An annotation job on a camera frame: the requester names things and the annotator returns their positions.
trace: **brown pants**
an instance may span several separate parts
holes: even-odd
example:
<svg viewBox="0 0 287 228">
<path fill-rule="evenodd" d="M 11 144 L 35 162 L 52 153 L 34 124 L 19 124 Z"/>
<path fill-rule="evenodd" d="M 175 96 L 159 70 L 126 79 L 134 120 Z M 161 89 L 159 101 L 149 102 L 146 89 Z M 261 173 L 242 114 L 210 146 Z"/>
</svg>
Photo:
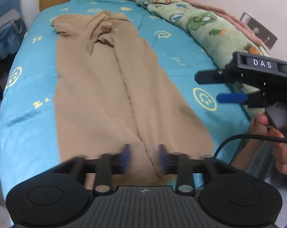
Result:
<svg viewBox="0 0 287 228">
<path fill-rule="evenodd" d="M 124 14 L 61 15 L 55 92 L 62 161 L 98 158 L 131 145 L 128 173 L 115 183 L 152 185 L 162 174 L 158 145 L 192 158 L 209 154 L 210 135 Z"/>
</svg>

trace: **wall outlet plate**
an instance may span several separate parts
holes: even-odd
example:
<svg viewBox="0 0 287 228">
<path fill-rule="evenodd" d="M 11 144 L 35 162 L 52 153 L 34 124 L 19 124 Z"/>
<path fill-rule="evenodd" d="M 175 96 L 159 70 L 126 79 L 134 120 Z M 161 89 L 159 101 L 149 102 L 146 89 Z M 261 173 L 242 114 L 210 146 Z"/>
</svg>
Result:
<svg viewBox="0 0 287 228">
<path fill-rule="evenodd" d="M 269 49 L 271 49 L 274 43 L 277 41 L 278 38 L 274 36 L 273 33 L 271 33 L 266 27 L 253 19 L 247 13 L 244 12 L 240 20 L 247 24 L 254 34 L 259 37 Z"/>
</svg>

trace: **person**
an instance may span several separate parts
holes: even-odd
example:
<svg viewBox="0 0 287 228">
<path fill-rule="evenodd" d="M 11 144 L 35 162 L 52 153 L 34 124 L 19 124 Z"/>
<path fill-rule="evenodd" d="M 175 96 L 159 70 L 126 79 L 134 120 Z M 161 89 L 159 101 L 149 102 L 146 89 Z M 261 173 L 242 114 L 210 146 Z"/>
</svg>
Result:
<svg viewBox="0 0 287 228">
<path fill-rule="evenodd" d="M 269 125 L 264 113 L 256 114 L 250 122 L 248 133 L 284 137 L 273 127 L 268 132 Z M 273 185 L 280 192 L 283 206 L 275 225 L 287 228 L 287 147 L 283 143 L 251 139 L 232 165 Z"/>
</svg>

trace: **black device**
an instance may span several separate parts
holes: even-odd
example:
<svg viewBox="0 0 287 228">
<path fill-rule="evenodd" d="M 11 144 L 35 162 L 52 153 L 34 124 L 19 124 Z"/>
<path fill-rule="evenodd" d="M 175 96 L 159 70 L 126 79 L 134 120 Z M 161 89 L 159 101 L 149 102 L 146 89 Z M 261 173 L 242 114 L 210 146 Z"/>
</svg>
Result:
<svg viewBox="0 0 287 228">
<path fill-rule="evenodd" d="M 126 145 L 120 154 L 73 158 L 15 186 L 6 198 L 15 228 L 275 228 L 282 198 L 273 186 L 215 158 L 168 154 L 163 145 L 159 156 L 164 172 L 177 175 L 175 191 L 171 186 L 114 190 L 111 174 L 124 173 L 130 158 Z M 83 186 L 89 173 L 96 173 L 91 190 Z M 203 174 L 199 196 L 193 173 Z"/>
<path fill-rule="evenodd" d="M 120 154 L 100 159 L 76 157 L 12 188 L 6 206 L 15 228 L 275 228 L 282 207 L 279 192 L 271 185 L 216 159 L 229 141 L 253 138 L 287 143 L 287 62 L 235 52 L 223 70 L 200 71 L 199 84 L 245 83 L 260 89 L 249 96 L 220 94 L 221 102 L 266 107 L 273 125 L 286 138 L 235 135 L 224 141 L 214 157 L 189 159 L 169 154 L 159 146 L 165 174 L 176 174 L 170 186 L 118 186 L 111 175 L 124 174 L 130 146 Z M 92 189 L 84 187 L 87 174 L 95 173 Z M 196 191 L 193 173 L 203 175 L 204 187 Z"/>
</svg>

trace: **green blanket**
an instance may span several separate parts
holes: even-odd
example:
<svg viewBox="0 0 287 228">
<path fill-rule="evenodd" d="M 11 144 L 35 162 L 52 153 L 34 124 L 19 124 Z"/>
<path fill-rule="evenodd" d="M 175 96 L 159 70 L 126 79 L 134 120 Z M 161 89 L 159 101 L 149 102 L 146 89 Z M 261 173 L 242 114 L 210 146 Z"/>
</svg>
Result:
<svg viewBox="0 0 287 228">
<path fill-rule="evenodd" d="M 268 56 L 262 47 L 252 43 L 234 25 L 211 11 L 198 9 L 181 0 L 136 0 L 136 3 L 190 33 L 219 68 L 224 68 L 231 61 L 234 51 Z M 241 89 L 246 94 L 258 91 L 240 83 L 234 89 Z M 247 109 L 247 112 L 253 116 L 262 109 Z"/>
</svg>

